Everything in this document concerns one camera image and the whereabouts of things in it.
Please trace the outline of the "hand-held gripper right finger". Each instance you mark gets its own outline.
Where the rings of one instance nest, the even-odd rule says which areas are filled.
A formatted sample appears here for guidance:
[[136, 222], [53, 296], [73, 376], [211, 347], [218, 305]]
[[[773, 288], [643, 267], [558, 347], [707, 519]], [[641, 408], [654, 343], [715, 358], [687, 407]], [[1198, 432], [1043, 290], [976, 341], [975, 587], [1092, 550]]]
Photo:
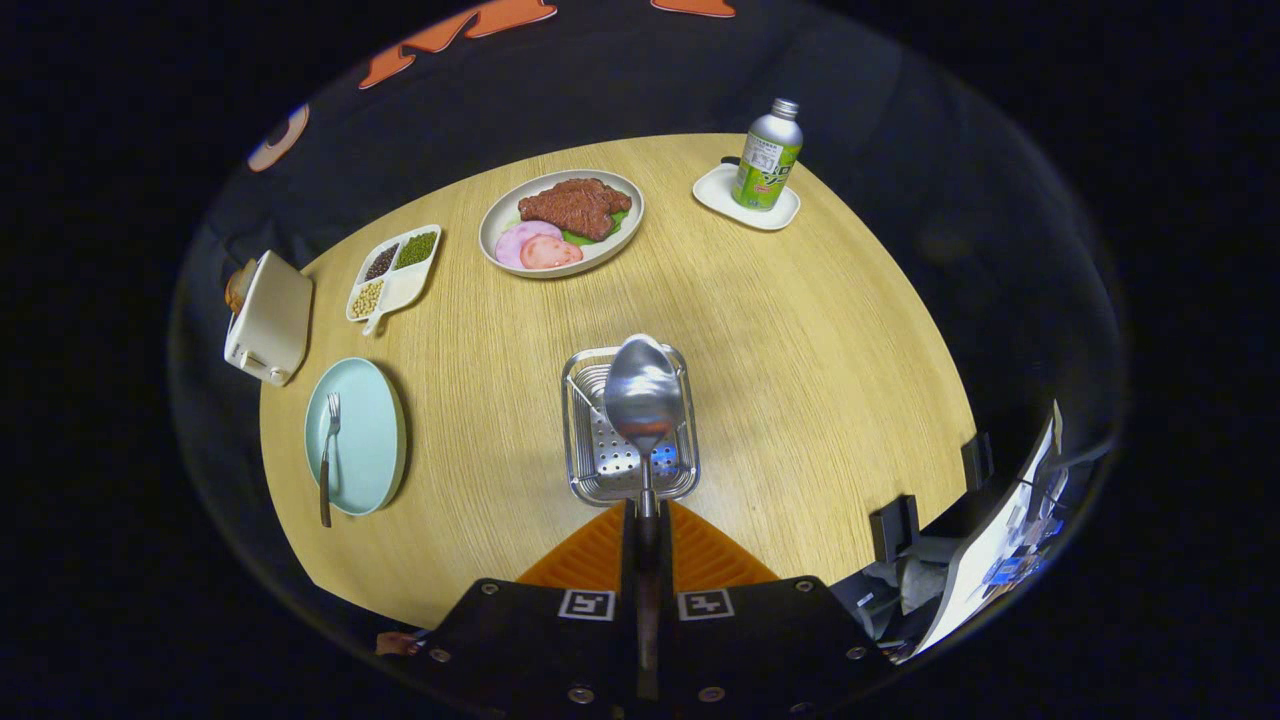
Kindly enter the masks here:
[[896, 678], [819, 578], [776, 577], [696, 512], [666, 512], [675, 592], [658, 642], [663, 714], [840, 714]]

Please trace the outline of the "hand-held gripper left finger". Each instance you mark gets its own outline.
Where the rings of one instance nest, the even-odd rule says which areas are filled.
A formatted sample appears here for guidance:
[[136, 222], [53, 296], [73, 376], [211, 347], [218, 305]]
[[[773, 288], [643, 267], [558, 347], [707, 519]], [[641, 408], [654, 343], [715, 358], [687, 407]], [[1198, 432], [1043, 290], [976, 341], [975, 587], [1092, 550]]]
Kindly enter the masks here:
[[634, 505], [602, 512], [516, 582], [480, 578], [420, 641], [415, 683], [466, 714], [609, 714], [634, 675]]

